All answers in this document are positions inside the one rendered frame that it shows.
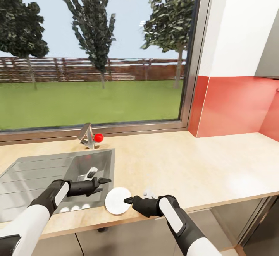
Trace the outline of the saucer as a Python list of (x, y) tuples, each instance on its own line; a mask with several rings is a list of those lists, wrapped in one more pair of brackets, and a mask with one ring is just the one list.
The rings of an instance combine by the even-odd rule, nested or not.
[(124, 203), (124, 199), (131, 197), (130, 192), (124, 187), (112, 189), (106, 196), (105, 206), (107, 210), (115, 215), (122, 214), (129, 209), (130, 204)]

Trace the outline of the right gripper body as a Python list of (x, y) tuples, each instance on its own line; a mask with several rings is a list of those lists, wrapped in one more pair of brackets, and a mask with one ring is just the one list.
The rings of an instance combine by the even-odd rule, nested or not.
[(150, 218), (150, 216), (152, 216), (152, 214), (150, 213), (150, 210), (149, 210), (149, 205), (150, 205), (151, 200), (152, 199), (143, 199), (140, 196), (135, 195), (135, 198), (134, 198), (133, 204), (132, 204), (132, 208), (135, 211), (138, 211), (139, 213), (144, 215), (146, 218)]

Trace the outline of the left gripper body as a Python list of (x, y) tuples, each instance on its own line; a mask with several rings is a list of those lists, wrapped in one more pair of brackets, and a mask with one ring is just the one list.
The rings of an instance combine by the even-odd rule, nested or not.
[(98, 187), (97, 177), (92, 180), (79, 181), (79, 192), (77, 196), (86, 195), (89, 197)]

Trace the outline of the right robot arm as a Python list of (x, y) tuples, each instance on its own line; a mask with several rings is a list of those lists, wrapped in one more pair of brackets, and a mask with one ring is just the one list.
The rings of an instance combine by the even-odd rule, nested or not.
[(171, 196), (157, 196), (149, 189), (138, 195), (124, 199), (146, 218), (164, 216), (167, 224), (184, 256), (222, 256), (203, 232)]

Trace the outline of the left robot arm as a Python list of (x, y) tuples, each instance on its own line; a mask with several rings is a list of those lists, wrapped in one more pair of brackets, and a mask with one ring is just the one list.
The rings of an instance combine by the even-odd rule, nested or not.
[(31, 256), (46, 224), (65, 195), (86, 195), (102, 191), (100, 184), (112, 180), (92, 177), (97, 168), (91, 168), (84, 181), (54, 180), (30, 205), (12, 222), (0, 230), (0, 256)]

